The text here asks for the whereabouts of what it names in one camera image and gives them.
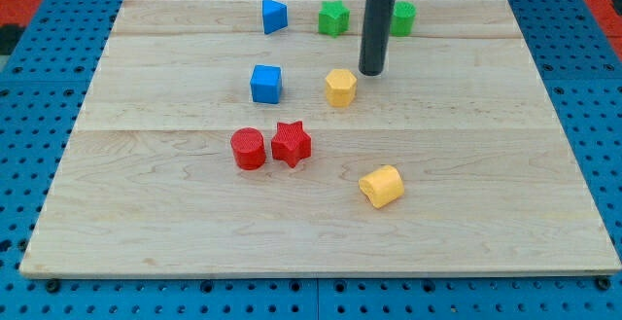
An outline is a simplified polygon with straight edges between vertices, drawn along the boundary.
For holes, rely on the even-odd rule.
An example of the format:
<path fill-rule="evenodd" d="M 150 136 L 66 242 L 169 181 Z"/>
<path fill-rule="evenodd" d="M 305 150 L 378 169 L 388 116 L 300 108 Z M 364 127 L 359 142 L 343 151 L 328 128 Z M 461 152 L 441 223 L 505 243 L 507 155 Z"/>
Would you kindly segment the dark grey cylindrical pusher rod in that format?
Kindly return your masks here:
<path fill-rule="evenodd" d="M 384 70 L 396 0 L 365 0 L 359 70 L 378 76 Z"/>

